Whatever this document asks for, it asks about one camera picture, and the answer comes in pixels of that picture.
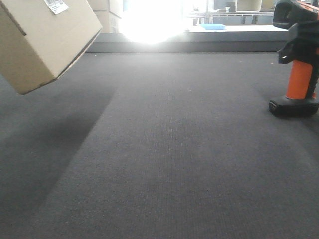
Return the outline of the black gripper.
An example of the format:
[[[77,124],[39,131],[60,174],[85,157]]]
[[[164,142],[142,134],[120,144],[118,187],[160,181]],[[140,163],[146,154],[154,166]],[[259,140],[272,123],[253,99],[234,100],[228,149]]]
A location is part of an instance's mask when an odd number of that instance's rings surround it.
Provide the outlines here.
[[[308,64],[319,62],[319,22],[296,23],[288,30],[288,41],[278,52],[278,63],[298,60]]]

